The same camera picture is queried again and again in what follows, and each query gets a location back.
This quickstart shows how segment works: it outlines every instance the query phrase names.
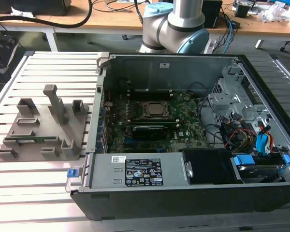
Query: power supply label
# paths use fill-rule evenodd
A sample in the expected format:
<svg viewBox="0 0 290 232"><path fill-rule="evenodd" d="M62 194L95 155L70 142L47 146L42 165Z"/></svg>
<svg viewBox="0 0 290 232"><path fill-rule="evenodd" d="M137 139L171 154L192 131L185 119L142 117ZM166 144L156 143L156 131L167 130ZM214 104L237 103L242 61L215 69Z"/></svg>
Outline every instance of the power supply label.
<svg viewBox="0 0 290 232"><path fill-rule="evenodd" d="M125 172L128 187L163 185L160 159L126 159Z"/></svg>

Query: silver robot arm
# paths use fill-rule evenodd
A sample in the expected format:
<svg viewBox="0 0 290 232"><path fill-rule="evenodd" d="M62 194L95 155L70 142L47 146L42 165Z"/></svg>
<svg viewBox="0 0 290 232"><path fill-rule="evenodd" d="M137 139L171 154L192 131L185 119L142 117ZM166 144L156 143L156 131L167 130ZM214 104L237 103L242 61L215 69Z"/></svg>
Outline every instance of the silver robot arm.
<svg viewBox="0 0 290 232"><path fill-rule="evenodd" d="M152 3L143 16L142 53L198 54L205 48L209 33L201 12L203 0L174 0Z"/></svg>

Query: blue cable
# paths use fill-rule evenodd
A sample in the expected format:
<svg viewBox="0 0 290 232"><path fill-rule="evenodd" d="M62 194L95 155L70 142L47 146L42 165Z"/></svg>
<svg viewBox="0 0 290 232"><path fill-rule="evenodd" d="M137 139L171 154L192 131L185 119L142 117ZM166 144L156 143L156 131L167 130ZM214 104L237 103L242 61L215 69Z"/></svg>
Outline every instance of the blue cable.
<svg viewBox="0 0 290 232"><path fill-rule="evenodd" d="M225 47L224 50L223 50L223 54L225 54L226 51L228 50L229 45L230 45L231 36L232 36L232 24L231 24L230 20L228 20L228 19L226 19L226 20L227 20L227 21L229 22L229 24L230 24L230 35L229 35L229 38L228 38L227 45L226 45L226 47Z"/></svg>

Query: metal slotted surface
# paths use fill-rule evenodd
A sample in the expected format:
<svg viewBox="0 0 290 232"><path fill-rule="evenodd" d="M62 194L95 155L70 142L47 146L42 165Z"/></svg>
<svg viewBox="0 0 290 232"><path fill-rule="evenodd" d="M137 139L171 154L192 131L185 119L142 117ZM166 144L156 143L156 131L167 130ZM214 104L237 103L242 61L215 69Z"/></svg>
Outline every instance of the metal slotted surface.
<svg viewBox="0 0 290 232"><path fill-rule="evenodd" d="M9 87L0 95L0 146L18 112L21 97L47 104L45 84L56 84L64 103L75 98L92 104L96 89L97 53L36 52L22 59ZM273 62L254 63L257 69ZM290 231L290 204L270 213L89 221L65 191L66 171L84 162L90 113L83 138L83 157L74 161L0 163L0 231Z"/></svg>
<svg viewBox="0 0 290 232"><path fill-rule="evenodd" d="M290 77L269 56L248 59L290 117Z"/></svg>

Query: floor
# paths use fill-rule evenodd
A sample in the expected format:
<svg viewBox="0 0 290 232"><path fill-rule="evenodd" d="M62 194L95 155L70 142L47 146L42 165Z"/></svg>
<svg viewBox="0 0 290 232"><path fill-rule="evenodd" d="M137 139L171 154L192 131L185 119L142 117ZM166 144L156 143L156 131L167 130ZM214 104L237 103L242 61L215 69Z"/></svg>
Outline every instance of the floor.
<svg viewBox="0 0 290 232"><path fill-rule="evenodd" d="M25 50L28 51L50 51L48 42L42 38L42 33L39 32L6 32L19 39L21 46L15 53L9 68L9 73L13 70L21 60ZM121 35L105 35L105 34L68 34L58 33L58 45L60 51L77 51L77 52L99 52L110 51L114 53L133 53L136 52L142 42L142 37L138 35L128 35L128 40L123 40ZM242 40L234 37L227 54L244 54L247 56L267 56L268 54L275 54L290 70L290 46L286 47L285 52L279 51L284 44L282 41L265 41L262 49L255 49L257 41ZM0 90L4 86L4 81L0 78Z"/></svg>

